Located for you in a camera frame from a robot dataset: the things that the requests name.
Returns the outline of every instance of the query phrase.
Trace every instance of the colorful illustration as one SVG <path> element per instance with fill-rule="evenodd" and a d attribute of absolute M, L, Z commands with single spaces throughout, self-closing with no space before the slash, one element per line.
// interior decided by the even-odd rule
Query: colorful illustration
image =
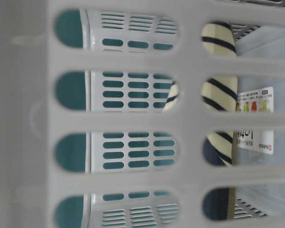
<path fill-rule="evenodd" d="M 249 102 L 245 102 L 245 104 L 244 104 L 244 112 L 249 112 Z"/>
<path fill-rule="evenodd" d="M 247 114 L 270 113 L 274 111 L 273 87 L 260 88 L 238 93 L 236 110 L 242 109 Z M 273 130 L 239 130 L 237 133 L 237 147 L 266 154 L 274 153 Z"/>
<path fill-rule="evenodd" d="M 237 102 L 236 111 L 237 112 L 241 112 L 242 111 L 241 107 L 239 106 L 239 102 Z"/>
<path fill-rule="evenodd" d="M 251 105 L 251 111 L 252 112 L 256 112 L 257 111 L 257 102 L 256 101 L 254 101 L 254 102 L 252 102 L 252 105 Z"/>
<path fill-rule="evenodd" d="M 269 113 L 271 112 L 270 111 L 270 108 L 267 107 L 267 100 L 264 100 L 263 101 L 263 106 L 259 109 L 260 112 L 263 112 L 263 113 Z"/>

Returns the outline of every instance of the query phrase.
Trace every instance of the striped towel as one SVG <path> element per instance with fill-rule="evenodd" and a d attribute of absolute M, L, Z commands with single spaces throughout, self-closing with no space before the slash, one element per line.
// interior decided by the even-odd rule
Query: striped towel
<path fill-rule="evenodd" d="M 204 48 L 212 55 L 236 57 L 233 33 L 229 24 L 213 22 L 206 24 L 202 31 Z M 207 80 L 201 90 L 205 106 L 218 111 L 235 111 L 238 92 L 236 76 L 213 76 Z M 177 102 L 178 85 L 173 82 L 163 111 L 171 109 Z M 213 165 L 231 166 L 233 132 L 215 132 L 207 136 L 203 152 Z M 233 219 L 235 208 L 235 189 L 224 188 L 209 193 L 203 204 L 204 213 L 211 220 Z"/>
<path fill-rule="evenodd" d="M 213 55 L 224 57 L 237 56 L 231 27 L 225 22 L 207 24 L 202 31 L 202 41 L 204 48 Z M 237 79 L 236 76 L 214 76 L 207 80 L 201 90 L 205 105 L 210 109 L 218 111 L 235 111 L 238 92 Z M 178 85 L 173 82 L 163 109 L 164 112 L 176 104 L 178 95 Z M 207 136 L 207 140 L 223 164 L 231 166 L 233 132 L 211 133 Z"/>

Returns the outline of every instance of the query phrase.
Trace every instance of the oval opening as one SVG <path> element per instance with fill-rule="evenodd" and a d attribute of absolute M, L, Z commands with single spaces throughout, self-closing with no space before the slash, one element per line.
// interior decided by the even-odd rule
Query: oval opening
<path fill-rule="evenodd" d="M 83 48 L 83 31 L 80 11 L 71 9 L 63 12 L 55 22 L 55 32 L 58 39 L 67 46 Z"/>
<path fill-rule="evenodd" d="M 178 26 L 167 17 L 152 15 L 148 19 L 132 12 L 127 17 L 119 14 L 82 8 L 67 10 L 55 21 L 56 36 L 69 47 L 121 53 L 162 53 L 173 49 L 179 40 Z"/>
<path fill-rule="evenodd" d="M 66 108 L 86 109 L 86 87 L 84 72 L 63 74 L 56 84 L 56 98 Z"/>
<path fill-rule="evenodd" d="M 123 157 L 124 157 L 123 152 L 106 152 L 106 153 L 104 153 L 105 159 L 118 159 L 118 158 L 123 158 Z"/>
<path fill-rule="evenodd" d="M 86 134 L 72 134 L 64 137 L 56 146 L 58 164 L 68 171 L 84 172 L 86 161 Z"/>
<path fill-rule="evenodd" d="M 131 151 L 129 152 L 130 158 L 143 158 L 149 156 L 149 151 Z"/>
<path fill-rule="evenodd" d="M 123 44 L 124 42 L 121 39 L 109 39 L 109 38 L 103 39 L 103 45 L 105 46 L 121 47 Z"/>
<path fill-rule="evenodd" d="M 148 161 L 131 161 L 129 162 L 130 168 L 141 168 L 141 167 L 148 167 L 149 166 Z"/>
<path fill-rule="evenodd" d="M 205 216 L 214 221 L 285 217 L 285 183 L 227 186 L 208 192 L 202 204 Z"/>
<path fill-rule="evenodd" d="M 84 196 L 70 197 L 63 200 L 54 215 L 59 228 L 80 228 L 84 212 Z"/>
<path fill-rule="evenodd" d="M 128 42 L 128 46 L 131 47 L 131 48 L 148 48 L 149 47 L 149 44 L 147 42 L 141 42 L 141 41 L 129 41 Z"/>

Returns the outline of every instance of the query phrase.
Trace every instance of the ventilation slot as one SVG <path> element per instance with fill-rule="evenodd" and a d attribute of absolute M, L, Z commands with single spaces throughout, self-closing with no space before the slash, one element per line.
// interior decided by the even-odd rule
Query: ventilation slot
<path fill-rule="evenodd" d="M 104 211 L 102 216 L 103 228 L 127 228 L 123 209 Z"/>
<path fill-rule="evenodd" d="M 122 132 L 106 132 L 103 134 L 105 139 L 116 139 L 116 138 L 123 138 L 124 133 Z"/>
<path fill-rule="evenodd" d="M 131 151 L 129 152 L 130 158 L 144 158 L 149 156 L 149 151 Z"/>
<path fill-rule="evenodd" d="M 155 16 L 132 14 L 130 17 L 129 30 L 150 32 Z"/>
<path fill-rule="evenodd" d="M 118 12 L 102 12 L 101 25 L 105 29 L 123 29 L 124 14 Z"/>
<path fill-rule="evenodd" d="M 148 73 L 129 73 L 128 74 L 129 78 L 148 78 L 149 74 Z"/>
<path fill-rule="evenodd" d="M 234 219 L 248 219 L 265 216 L 267 216 L 267 214 L 246 203 L 241 198 L 236 199 Z"/>
<path fill-rule="evenodd" d="M 170 195 L 170 193 L 167 191 L 155 191 L 154 192 L 154 196 L 167 196 L 167 195 Z"/>
<path fill-rule="evenodd" d="M 173 165 L 174 164 L 174 160 L 172 159 L 165 159 L 165 160 L 155 160 L 154 161 L 154 165 L 155 166 L 166 166 L 166 165 Z"/>
<path fill-rule="evenodd" d="M 103 76 L 105 76 L 105 77 L 122 77 L 122 76 L 124 76 L 124 73 L 123 72 L 104 71 Z"/>
<path fill-rule="evenodd" d="M 260 28 L 258 25 L 231 24 L 235 40 L 239 40 L 249 33 Z"/>
<path fill-rule="evenodd" d="M 179 215 L 179 207 L 177 204 L 165 204 L 156 206 L 158 216 L 162 224 L 170 224 Z"/>
<path fill-rule="evenodd" d="M 145 197 L 149 197 L 149 196 L 150 196 L 150 193 L 148 191 L 131 192 L 131 193 L 129 193 L 129 198 L 130 199 L 145 198 Z"/>
<path fill-rule="evenodd" d="M 158 224 L 154 218 L 151 207 L 132 208 L 130 211 L 133 228 L 156 227 Z"/>
<path fill-rule="evenodd" d="M 103 45 L 105 46 L 115 46 L 115 47 L 121 47 L 124 45 L 124 42 L 121 39 L 103 39 Z"/>
<path fill-rule="evenodd" d="M 129 137 L 130 138 L 145 138 L 145 137 L 149 137 L 149 133 L 148 132 L 130 132 Z"/>
<path fill-rule="evenodd" d="M 155 43 L 153 45 L 153 48 L 155 50 L 168 51 L 168 50 L 171 50 L 173 48 L 173 45 L 172 44 Z"/>
<path fill-rule="evenodd" d="M 97 137 L 92 134 L 92 142 L 102 143 L 103 151 L 98 159 L 108 171 L 158 170 L 176 160 L 176 142 L 168 133 L 105 132 Z M 95 162 L 94 166 L 97 168 L 99 164 Z"/>
<path fill-rule="evenodd" d="M 148 167 L 150 163 L 148 161 L 131 161 L 129 162 L 130 168 L 142 168 L 142 167 Z"/>
<path fill-rule="evenodd" d="M 104 91 L 103 96 L 112 97 L 112 98 L 121 98 L 124 96 L 124 93 L 122 91 Z"/>
<path fill-rule="evenodd" d="M 104 153 L 105 159 L 118 159 L 118 158 L 123 158 L 123 157 L 124 157 L 123 152 L 106 152 L 106 153 Z"/>
<path fill-rule="evenodd" d="M 155 32 L 162 33 L 167 35 L 177 34 L 177 26 L 170 20 L 160 20 L 160 23 L 157 25 Z"/>
<path fill-rule="evenodd" d="M 103 195 L 104 201 L 115 201 L 115 200 L 123 200 L 123 199 L 124 199 L 124 195 L 122 193 Z"/>

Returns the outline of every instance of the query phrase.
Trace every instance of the navy stripe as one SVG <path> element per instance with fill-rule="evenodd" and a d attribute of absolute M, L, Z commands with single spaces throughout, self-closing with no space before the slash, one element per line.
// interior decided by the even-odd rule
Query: navy stripe
<path fill-rule="evenodd" d="M 236 47 L 233 44 L 230 44 L 224 40 L 212 38 L 212 37 L 202 37 L 201 39 L 203 42 L 217 44 L 217 45 L 225 47 L 225 48 L 229 49 L 230 51 L 233 51 L 234 53 L 236 53 Z"/>
<path fill-rule="evenodd" d="M 231 96 L 235 101 L 238 100 L 237 94 L 232 89 L 228 88 L 227 86 L 215 80 L 214 78 L 209 79 L 207 82 L 213 84 L 214 86 L 216 86 L 217 88 L 219 88 L 220 90 Z"/>
<path fill-rule="evenodd" d="M 227 28 L 227 29 L 229 29 L 231 31 L 231 26 L 228 23 L 226 23 L 226 22 L 214 21 L 214 22 L 211 22 L 211 24 L 224 26 L 225 28 Z"/>
<path fill-rule="evenodd" d="M 205 96 L 202 96 L 203 97 L 203 100 L 206 104 L 214 107 L 216 110 L 219 110 L 219 111 L 226 111 L 225 108 L 223 108 L 222 106 L 220 106 L 218 103 L 216 103 L 214 100 L 210 99 L 210 98 L 207 98 Z"/>
<path fill-rule="evenodd" d="M 167 99 L 166 103 L 171 102 L 171 101 L 174 101 L 177 97 L 178 97 L 178 94 L 175 95 L 175 96 L 169 97 L 169 98 Z"/>
<path fill-rule="evenodd" d="M 213 147 L 213 150 L 218 154 L 218 156 L 224 160 L 225 162 L 229 163 L 230 165 L 232 164 L 232 159 L 226 155 L 224 155 L 222 152 L 218 151 L 212 144 L 211 146 Z"/>
<path fill-rule="evenodd" d="M 224 139 L 226 139 L 231 144 L 233 143 L 233 138 L 230 135 L 228 135 L 226 132 L 216 132 L 216 134 L 222 136 Z"/>

